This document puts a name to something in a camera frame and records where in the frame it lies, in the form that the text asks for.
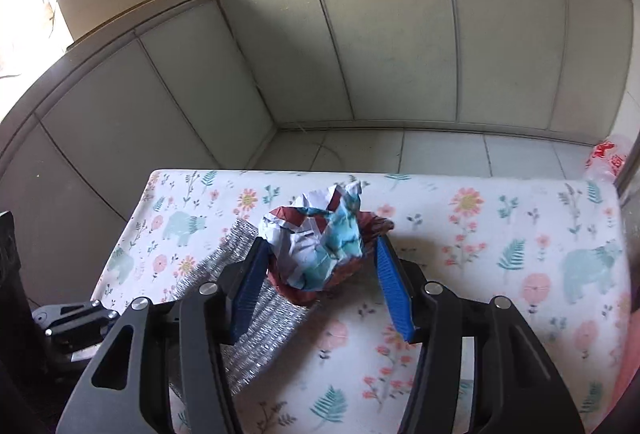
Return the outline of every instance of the metal screw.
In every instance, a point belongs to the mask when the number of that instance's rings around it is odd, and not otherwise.
[[[218,285],[216,283],[204,283],[200,286],[199,291],[202,295],[213,295],[218,291]]]
[[[131,307],[136,311],[140,311],[147,306],[149,306],[149,299],[146,297],[138,297],[137,299],[133,299],[133,302],[131,303]]]
[[[511,301],[502,295],[498,295],[498,297],[495,298],[494,304],[500,309],[509,309],[511,307]]]
[[[438,283],[427,283],[424,285],[424,290],[429,295],[440,295],[440,293],[442,293],[442,286]]]

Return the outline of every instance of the silver foil mat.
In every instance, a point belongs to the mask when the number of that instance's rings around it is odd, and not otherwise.
[[[258,229],[251,223],[237,220],[220,247],[178,281],[174,299],[181,299],[202,283],[215,281],[226,265],[244,260],[257,235]],[[264,280],[248,331],[235,345],[221,346],[231,394],[240,392],[269,366],[310,311],[310,308],[290,303],[276,292],[267,279]],[[168,358],[170,385],[181,397],[177,346],[170,347]]]

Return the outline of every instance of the floral tablecloth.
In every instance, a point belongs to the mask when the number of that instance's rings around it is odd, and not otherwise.
[[[559,369],[588,430],[618,374],[630,309],[618,198],[590,181],[404,174],[159,170],[94,290],[124,311],[137,296],[171,299],[235,219],[260,217],[303,191],[362,183],[362,210],[393,220],[401,257],[460,297],[507,295]],[[465,344],[456,432],[472,396]],[[419,346],[393,328],[372,270],[338,286],[273,365],[235,397],[247,434],[390,434],[412,387]],[[178,434],[188,419],[177,398]]]

